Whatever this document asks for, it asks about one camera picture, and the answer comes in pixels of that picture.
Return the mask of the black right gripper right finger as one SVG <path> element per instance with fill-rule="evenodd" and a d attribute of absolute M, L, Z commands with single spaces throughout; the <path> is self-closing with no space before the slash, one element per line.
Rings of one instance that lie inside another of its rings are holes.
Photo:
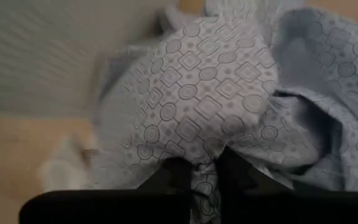
<path fill-rule="evenodd" d="M 225 147 L 216 159 L 222 224 L 358 224 L 358 192 L 291 190 Z"/>

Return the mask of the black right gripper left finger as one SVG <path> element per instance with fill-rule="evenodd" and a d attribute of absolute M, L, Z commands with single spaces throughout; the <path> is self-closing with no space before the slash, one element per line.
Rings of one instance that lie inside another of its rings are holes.
<path fill-rule="evenodd" d="M 191 170 L 169 158 L 137 189 L 47 192 L 22 206 L 19 224 L 189 224 Z"/>

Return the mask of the white sock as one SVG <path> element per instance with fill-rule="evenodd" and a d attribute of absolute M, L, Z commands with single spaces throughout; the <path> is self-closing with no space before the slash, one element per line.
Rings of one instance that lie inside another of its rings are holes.
<path fill-rule="evenodd" d="M 91 189 L 91 158 L 98 152 L 97 138 L 65 136 L 42 163 L 39 177 L 46 192 Z"/>

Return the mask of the light blue patterned shirt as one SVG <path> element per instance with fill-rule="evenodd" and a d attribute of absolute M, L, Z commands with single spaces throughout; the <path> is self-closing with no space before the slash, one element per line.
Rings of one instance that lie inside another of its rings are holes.
<path fill-rule="evenodd" d="M 225 147 L 289 189 L 358 192 L 358 22 L 299 0 L 211 0 L 159 44 L 113 59 L 93 185 L 134 189 L 195 166 L 194 221 L 220 224 Z"/>

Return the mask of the white plastic laundry basket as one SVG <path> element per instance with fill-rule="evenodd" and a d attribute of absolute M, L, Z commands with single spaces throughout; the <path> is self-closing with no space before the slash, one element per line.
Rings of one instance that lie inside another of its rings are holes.
<path fill-rule="evenodd" d="M 96 59 L 149 35 L 171 1 L 0 0 L 0 114 L 87 114 Z"/>

